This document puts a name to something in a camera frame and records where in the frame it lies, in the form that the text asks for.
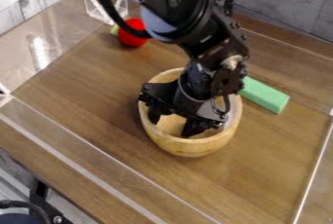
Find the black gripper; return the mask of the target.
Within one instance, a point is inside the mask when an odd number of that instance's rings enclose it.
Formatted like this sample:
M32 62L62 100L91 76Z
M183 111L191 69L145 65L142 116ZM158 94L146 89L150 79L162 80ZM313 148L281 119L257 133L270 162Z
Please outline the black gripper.
M149 120L155 125L163 116L177 115L185 119L182 137L218 129L227 120L230 100L225 96L225 108L215 107L214 99L199 100L186 94L178 81L146 83L139 101L149 107Z

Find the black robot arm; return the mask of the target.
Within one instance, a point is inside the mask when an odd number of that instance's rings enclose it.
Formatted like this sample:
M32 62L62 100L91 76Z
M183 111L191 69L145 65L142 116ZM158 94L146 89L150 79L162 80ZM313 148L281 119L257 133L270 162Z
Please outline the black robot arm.
M151 38L177 45L189 55L178 78L146 83L139 100L149 119L163 115L186 119L181 135L219 128L227 120L230 99L245 87L250 49L234 21L233 0L135 0Z

